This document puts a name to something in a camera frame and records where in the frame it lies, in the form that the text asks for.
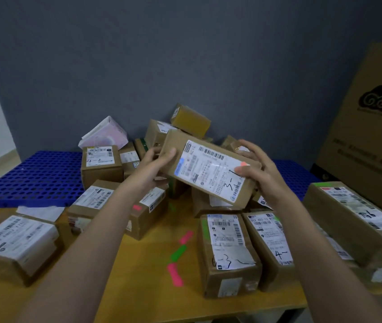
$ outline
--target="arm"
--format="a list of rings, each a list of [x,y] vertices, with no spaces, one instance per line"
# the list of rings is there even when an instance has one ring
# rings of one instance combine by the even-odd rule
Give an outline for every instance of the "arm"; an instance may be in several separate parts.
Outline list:
[[[255,179],[277,212],[314,322],[382,323],[382,308],[318,231],[273,161],[258,146],[241,143],[251,153],[237,153],[260,161],[263,169],[246,166],[235,171]]]
[[[176,150],[152,161],[151,148],[138,169],[122,183],[46,275],[18,322],[93,322],[115,261],[132,205],[156,184],[158,170]]]

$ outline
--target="black logo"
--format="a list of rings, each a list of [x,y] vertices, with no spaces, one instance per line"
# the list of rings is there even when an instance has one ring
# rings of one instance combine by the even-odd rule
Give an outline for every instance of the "black logo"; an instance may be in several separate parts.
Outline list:
[[[378,110],[382,112],[382,85],[375,87],[370,92],[364,93],[358,100],[362,108]]]

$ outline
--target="pink sticker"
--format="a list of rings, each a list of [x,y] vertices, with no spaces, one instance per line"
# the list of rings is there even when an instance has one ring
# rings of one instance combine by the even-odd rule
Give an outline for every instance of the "pink sticker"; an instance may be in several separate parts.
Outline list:
[[[176,263],[170,263],[167,265],[167,270],[170,273],[170,276],[172,277],[173,285],[175,287],[182,287],[184,283],[182,282],[181,277],[179,276],[178,270],[176,268]]]
[[[187,233],[185,233],[185,235],[179,239],[179,242],[181,244],[186,244],[188,240],[190,240],[193,236],[194,232],[193,231],[188,231]]]

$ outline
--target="wooden table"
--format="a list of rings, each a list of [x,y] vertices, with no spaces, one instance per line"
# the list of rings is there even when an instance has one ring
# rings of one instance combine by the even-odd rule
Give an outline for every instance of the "wooden table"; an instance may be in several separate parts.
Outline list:
[[[170,202],[176,210],[170,208],[141,241],[124,236],[95,322],[192,322],[260,310],[306,307],[299,286],[278,292],[204,299],[195,236],[177,261],[184,286],[174,287],[166,266],[170,255],[180,246],[178,240],[187,231],[196,231],[198,220],[192,217],[189,193]],[[0,281],[0,322],[8,322],[18,314],[42,278],[29,288]],[[382,294],[382,286],[372,287],[371,292]]]

